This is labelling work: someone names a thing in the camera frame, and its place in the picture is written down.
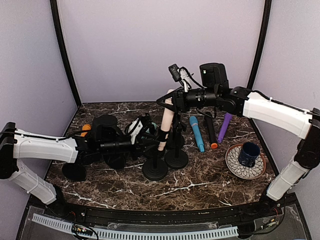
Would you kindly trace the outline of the mint green toy microphone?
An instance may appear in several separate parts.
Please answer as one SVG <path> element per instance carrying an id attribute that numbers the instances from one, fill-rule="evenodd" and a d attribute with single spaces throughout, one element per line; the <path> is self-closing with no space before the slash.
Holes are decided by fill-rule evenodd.
<path id="1" fill-rule="evenodd" d="M 155 122 L 151 122 L 150 124 L 143 126 L 140 130 L 140 135 L 142 139 L 155 139 L 157 132 L 157 124 Z"/>

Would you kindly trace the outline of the cream white toy microphone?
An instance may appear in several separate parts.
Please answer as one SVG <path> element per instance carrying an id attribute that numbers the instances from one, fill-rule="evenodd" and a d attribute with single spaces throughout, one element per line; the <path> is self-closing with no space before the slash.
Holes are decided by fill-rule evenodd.
<path id="1" fill-rule="evenodd" d="M 158 150 L 162 152 L 166 146 L 167 140 L 169 138 L 169 132 L 174 118 L 174 112 L 168 108 L 164 108 L 162 122 L 159 131 L 159 145 Z"/>

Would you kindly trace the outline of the stand holding cream microphone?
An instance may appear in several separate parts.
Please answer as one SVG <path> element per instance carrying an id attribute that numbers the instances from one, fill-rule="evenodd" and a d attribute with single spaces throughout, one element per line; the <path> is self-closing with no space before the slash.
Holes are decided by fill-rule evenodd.
<path id="1" fill-rule="evenodd" d="M 155 145 L 153 147 L 159 146 L 159 133 L 158 131 L 158 137 L 155 140 Z M 167 164 L 162 160 L 162 158 L 157 158 L 155 156 L 153 159 L 146 160 L 145 163 L 142 166 L 142 173 L 143 175 L 151 181 L 159 181 L 162 180 L 168 173 L 168 166 Z"/>

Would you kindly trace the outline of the light blue toy microphone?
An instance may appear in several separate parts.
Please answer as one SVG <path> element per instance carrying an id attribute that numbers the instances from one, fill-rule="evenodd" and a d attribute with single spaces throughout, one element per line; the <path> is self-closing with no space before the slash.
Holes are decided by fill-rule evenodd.
<path id="1" fill-rule="evenodd" d="M 199 128 L 198 119 L 195 116 L 191 116 L 189 118 L 189 123 L 192 128 L 197 147 L 201 153 L 204 153 L 205 152 L 205 144 L 203 142 L 203 138 L 202 138 L 201 131 Z"/>

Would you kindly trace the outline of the stand holding green microphone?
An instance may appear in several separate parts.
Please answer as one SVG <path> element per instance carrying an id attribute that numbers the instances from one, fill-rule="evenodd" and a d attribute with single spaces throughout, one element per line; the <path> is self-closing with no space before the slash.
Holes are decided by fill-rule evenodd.
<path id="1" fill-rule="evenodd" d="M 126 158 L 122 154 L 104 155 L 104 162 L 114 170 L 121 170 L 126 166 Z"/>

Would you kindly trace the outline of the black microphone stand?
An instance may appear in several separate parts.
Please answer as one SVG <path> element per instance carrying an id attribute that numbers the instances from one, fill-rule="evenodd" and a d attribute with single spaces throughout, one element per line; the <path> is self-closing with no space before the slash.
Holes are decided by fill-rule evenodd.
<path id="1" fill-rule="evenodd" d="M 165 154 L 164 161 L 169 168 L 179 170 L 187 166 L 189 157 L 181 148 L 176 146 Z"/>

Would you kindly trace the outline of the purple toy microphone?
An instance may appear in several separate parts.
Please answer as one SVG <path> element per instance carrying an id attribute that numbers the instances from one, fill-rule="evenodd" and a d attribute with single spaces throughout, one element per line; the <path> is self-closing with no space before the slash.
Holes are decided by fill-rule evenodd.
<path id="1" fill-rule="evenodd" d="M 232 120 L 232 115 L 230 113 L 226 113 L 224 115 L 224 120 L 223 120 L 223 123 L 221 125 L 220 131 L 219 131 L 219 134 L 218 134 L 218 138 L 217 138 L 217 142 L 219 144 L 221 144 L 223 142 L 225 134 L 227 132 L 227 129 L 228 129 L 228 126 L 229 126 L 229 123 L 230 123 L 231 120 Z"/>

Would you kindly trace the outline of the stand holding purple microphone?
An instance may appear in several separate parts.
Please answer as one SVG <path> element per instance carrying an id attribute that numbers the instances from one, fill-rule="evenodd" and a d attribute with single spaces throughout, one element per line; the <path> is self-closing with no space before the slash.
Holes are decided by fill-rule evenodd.
<path id="1" fill-rule="evenodd" d="M 161 159 L 165 155 L 165 150 L 159 151 L 156 146 L 151 147 L 150 149 L 147 149 L 144 153 L 143 156 L 146 157 L 147 159 L 153 159 L 155 156 L 158 159 Z"/>

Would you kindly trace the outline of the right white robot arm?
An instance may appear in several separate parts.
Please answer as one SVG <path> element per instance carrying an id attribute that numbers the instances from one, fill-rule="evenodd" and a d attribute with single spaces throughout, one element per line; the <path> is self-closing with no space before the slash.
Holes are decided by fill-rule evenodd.
<path id="1" fill-rule="evenodd" d="M 255 213 L 266 217 L 274 210 L 274 202 L 320 164 L 320 111 L 288 105 L 258 90 L 241 86 L 230 88 L 222 63 L 205 63 L 199 69 L 201 88 L 179 87 L 158 98 L 157 104 L 174 113 L 216 107 L 238 117 L 266 122 L 300 138 L 292 160 L 269 184 L 262 201 L 255 205 Z"/>

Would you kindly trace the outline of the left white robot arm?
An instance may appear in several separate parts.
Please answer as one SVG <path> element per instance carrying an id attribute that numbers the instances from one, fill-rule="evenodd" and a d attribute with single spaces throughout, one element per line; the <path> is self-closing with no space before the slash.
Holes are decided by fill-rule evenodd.
<path id="1" fill-rule="evenodd" d="M 67 218 L 70 206 L 63 201 L 60 188 L 46 182 L 31 171 L 23 159 L 61 161 L 65 177 L 72 181 L 86 178 L 85 165 L 100 159 L 130 154 L 133 159 L 155 145 L 155 136 L 149 115 L 139 116 L 126 129 L 118 127 L 118 119 L 109 114 L 93 119 L 89 128 L 82 128 L 69 137 L 34 134 L 16 128 L 8 122 L 0 133 L 0 178 L 9 180 L 32 194 L 60 218 Z"/>

